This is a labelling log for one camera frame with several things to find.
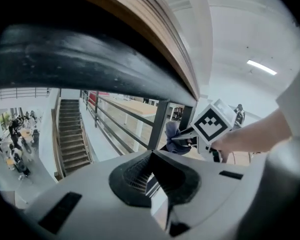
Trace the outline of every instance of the wooden handrail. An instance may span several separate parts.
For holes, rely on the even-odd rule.
[[[198,100],[195,77],[181,28],[164,0],[85,0],[116,16],[153,44]]]

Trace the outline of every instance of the white sleeve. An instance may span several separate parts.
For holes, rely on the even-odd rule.
[[[292,135],[300,137],[300,72],[292,84],[277,98],[276,102],[291,129]]]

